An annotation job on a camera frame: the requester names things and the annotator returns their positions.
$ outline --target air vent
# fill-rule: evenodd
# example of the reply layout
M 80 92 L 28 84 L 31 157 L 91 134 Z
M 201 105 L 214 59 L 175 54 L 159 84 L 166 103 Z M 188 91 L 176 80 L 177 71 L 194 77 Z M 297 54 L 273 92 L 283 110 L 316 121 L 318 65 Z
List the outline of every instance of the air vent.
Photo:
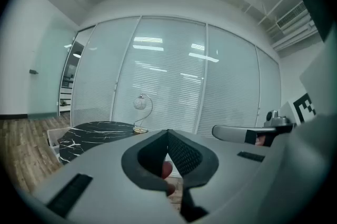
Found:
M 303 18 L 306 14 L 308 14 L 308 10 L 305 8 L 303 1 L 301 1 L 289 12 L 287 12 L 282 18 L 280 18 L 276 22 L 276 24 L 279 29 L 284 30 Z

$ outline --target window blind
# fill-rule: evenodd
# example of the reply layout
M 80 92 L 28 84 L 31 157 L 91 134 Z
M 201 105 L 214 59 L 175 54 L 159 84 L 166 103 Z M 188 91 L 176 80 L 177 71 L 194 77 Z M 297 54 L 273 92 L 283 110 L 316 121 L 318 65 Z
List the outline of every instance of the window blind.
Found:
M 217 124 L 255 126 L 259 107 L 259 67 L 255 46 L 209 26 L 206 88 L 197 133 L 211 135 Z
M 146 93 L 153 100 L 153 111 L 143 127 L 193 132 L 203 86 L 204 54 L 204 24 L 142 18 L 122 66 L 113 121 L 134 123 L 147 115 L 149 100 L 142 111 L 133 106 L 135 98 Z
M 259 116 L 256 126 L 263 126 L 267 113 L 271 110 L 278 110 L 281 105 L 281 78 L 280 69 L 276 61 L 271 59 L 266 53 L 257 49 L 259 57 L 261 75 L 261 99 Z
M 116 79 L 138 18 L 100 23 L 81 55 L 72 99 L 72 126 L 109 121 Z

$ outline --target curved lamp arm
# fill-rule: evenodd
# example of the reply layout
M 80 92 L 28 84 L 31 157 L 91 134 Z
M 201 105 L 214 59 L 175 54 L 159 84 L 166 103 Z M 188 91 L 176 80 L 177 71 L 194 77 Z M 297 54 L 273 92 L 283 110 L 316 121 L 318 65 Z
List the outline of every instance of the curved lamp arm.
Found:
M 133 123 L 133 127 L 136 126 L 136 122 L 139 122 L 140 120 L 144 120 L 144 119 L 146 119 L 147 117 L 149 117 L 150 114 L 152 113 L 152 110 L 153 110 L 153 102 L 152 102 L 152 99 L 151 99 L 147 94 L 141 94 L 141 97 L 143 97 L 143 96 L 147 96 L 147 97 L 149 98 L 149 100 L 151 101 L 151 110 L 150 110 L 150 113 L 149 113 L 147 116 L 145 116 L 145 117 L 143 117 L 143 118 L 140 118 L 139 120 L 135 121 L 135 122 Z

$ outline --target black marble table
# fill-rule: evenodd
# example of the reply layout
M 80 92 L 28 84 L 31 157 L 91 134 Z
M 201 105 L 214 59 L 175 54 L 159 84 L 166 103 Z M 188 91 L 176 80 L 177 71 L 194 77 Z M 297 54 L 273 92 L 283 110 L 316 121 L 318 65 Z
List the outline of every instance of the black marble table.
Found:
M 98 121 L 81 124 L 58 139 L 60 159 L 67 164 L 92 147 L 133 135 L 133 125 L 127 123 Z

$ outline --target black baseboard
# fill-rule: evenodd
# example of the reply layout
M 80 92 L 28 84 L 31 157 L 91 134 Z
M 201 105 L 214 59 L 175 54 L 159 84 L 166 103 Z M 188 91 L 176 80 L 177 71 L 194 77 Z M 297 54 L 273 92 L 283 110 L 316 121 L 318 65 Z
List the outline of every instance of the black baseboard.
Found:
M 0 114 L 0 120 L 27 119 L 28 114 Z

